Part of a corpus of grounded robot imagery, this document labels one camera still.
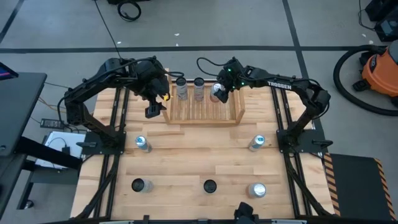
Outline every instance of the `orange vacuum cleaner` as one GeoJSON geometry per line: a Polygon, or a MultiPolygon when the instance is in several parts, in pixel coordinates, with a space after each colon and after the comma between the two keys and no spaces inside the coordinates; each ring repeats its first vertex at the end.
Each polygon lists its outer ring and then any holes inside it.
{"type": "Polygon", "coordinates": [[[391,103],[398,107],[398,40],[385,47],[362,45],[345,53],[337,62],[333,80],[337,90],[350,102],[373,113],[398,116],[398,110],[387,110],[369,105],[349,93],[341,84],[340,70],[352,55],[363,52],[359,61],[363,65],[362,80],[353,84],[356,91],[374,90],[391,97],[391,103]]]}

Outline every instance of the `orange and black striped tape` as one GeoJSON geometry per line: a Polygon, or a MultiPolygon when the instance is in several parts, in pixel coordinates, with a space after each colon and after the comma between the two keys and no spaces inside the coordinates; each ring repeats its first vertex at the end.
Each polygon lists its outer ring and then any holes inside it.
{"type": "Polygon", "coordinates": [[[333,164],[331,161],[331,156],[329,153],[326,153],[325,156],[323,156],[323,158],[325,161],[326,180],[328,181],[331,202],[333,204],[333,208],[335,209],[336,215],[340,216],[340,208],[338,206],[335,173],[333,172],[333,164]]]}
{"type": "Polygon", "coordinates": [[[381,161],[379,159],[374,159],[377,162],[377,166],[379,168],[379,174],[380,174],[380,178],[381,178],[381,184],[383,185],[383,190],[384,193],[386,195],[386,200],[387,200],[387,206],[390,210],[390,215],[391,215],[391,220],[395,221],[397,220],[397,217],[394,213],[394,209],[392,208],[392,202],[391,202],[391,197],[390,194],[388,193],[388,187],[387,187],[387,182],[386,182],[386,176],[384,176],[384,171],[383,171],[383,167],[381,165],[381,161]]]}

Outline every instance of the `wooden table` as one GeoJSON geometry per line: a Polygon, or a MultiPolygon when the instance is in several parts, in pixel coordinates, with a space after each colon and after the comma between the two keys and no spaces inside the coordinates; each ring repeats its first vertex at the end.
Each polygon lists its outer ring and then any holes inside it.
{"type": "MultiPolygon", "coordinates": [[[[109,124],[114,93],[115,90],[107,89],[98,95],[94,116],[104,124],[109,124]]],[[[288,91],[287,96],[296,120],[304,106],[294,92],[288,91]]],[[[278,127],[271,89],[245,88],[244,100],[246,112],[239,125],[168,125],[162,115],[146,119],[144,108],[148,102],[130,94],[126,150],[119,164],[112,219],[142,220],[144,215],[150,215],[151,220],[233,219],[240,202],[254,207],[254,213],[260,218],[293,218],[284,159],[275,135],[278,127]],[[266,145],[260,151],[251,152],[248,144],[256,134],[265,135],[266,145]],[[147,137],[154,148],[151,153],[143,153],[135,146],[138,135],[147,137]],[[151,180],[154,190],[148,194],[134,192],[131,182],[136,178],[151,180]],[[203,190],[207,179],[213,179],[218,185],[213,194],[203,190]],[[266,185],[265,197],[247,197],[246,187],[254,182],[266,185]]],[[[83,164],[71,217],[79,214],[96,192],[102,160],[103,156],[93,156],[83,164]]],[[[333,213],[321,160],[310,154],[302,154],[301,160],[308,188],[323,207],[333,213]]],[[[297,186],[296,189],[300,211],[304,214],[301,193],[297,186]]],[[[107,197],[106,192],[102,215],[107,197]]]]}

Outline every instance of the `black table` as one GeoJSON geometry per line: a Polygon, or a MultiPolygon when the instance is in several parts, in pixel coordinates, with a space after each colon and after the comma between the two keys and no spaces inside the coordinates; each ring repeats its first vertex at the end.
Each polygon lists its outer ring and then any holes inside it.
{"type": "Polygon", "coordinates": [[[28,155],[75,170],[81,166],[81,159],[22,136],[46,78],[44,73],[20,73],[0,81],[0,218],[21,170],[34,170],[28,155]]]}

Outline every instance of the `gray floor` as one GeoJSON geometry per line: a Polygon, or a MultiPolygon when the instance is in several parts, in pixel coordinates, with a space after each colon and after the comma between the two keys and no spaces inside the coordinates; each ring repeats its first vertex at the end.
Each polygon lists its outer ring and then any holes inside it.
{"type": "MultiPolygon", "coordinates": [[[[363,7],[368,3],[363,0],[363,7]]],[[[6,24],[17,0],[0,0],[0,29],[6,24]]],[[[293,46],[284,5],[280,0],[152,0],[141,2],[142,17],[132,23],[119,18],[116,6],[105,0],[99,7],[118,47],[175,47],[267,45],[293,46]]],[[[289,0],[301,46],[355,46],[380,43],[377,35],[358,25],[357,0],[289,0]]],[[[367,15],[364,23],[371,25],[367,15]]],[[[87,0],[25,0],[4,40],[1,49],[67,49],[113,47],[96,11],[87,0]]],[[[333,67],[344,52],[303,52],[310,78],[318,80],[332,95],[331,108],[322,118],[326,137],[335,143],[330,152],[379,158],[386,173],[393,204],[398,206],[398,118],[378,116],[348,103],[336,91],[333,67]]],[[[242,64],[265,68],[282,75],[300,74],[294,51],[162,51],[122,52],[123,57],[141,58],[156,55],[165,67],[180,70],[189,78],[203,76],[196,68],[197,57],[225,62],[232,56],[242,64]]],[[[82,78],[94,75],[98,67],[116,53],[42,53],[0,54],[0,61],[21,72],[45,72],[48,82],[75,86],[82,78]]],[[[218,68],[204,65],[209,72],[218,68]]],[[[342,80],[349,86],[358,78],[355,58],[343,67],[342,80]]],[[[64,89],[46,85],[41,97],[57,104],[64,89]]],[[[390,108],[388,100],[372,92],[360,98],[390,108]]],[[[87,102],[93,110],[95,99],[87,102]]],[[[35,119],[56,118],[56,113],[38,103],[35,119]]],[[[40,129],[30,120],[24,135],[41,141],[48,129],[40,129]]],[[[42,223],[69,217],[75,186],[35,185],[31,199],[35,207],[17,211],[16,203],[27,178],[22,173],[0,223],[42,223]]]]}

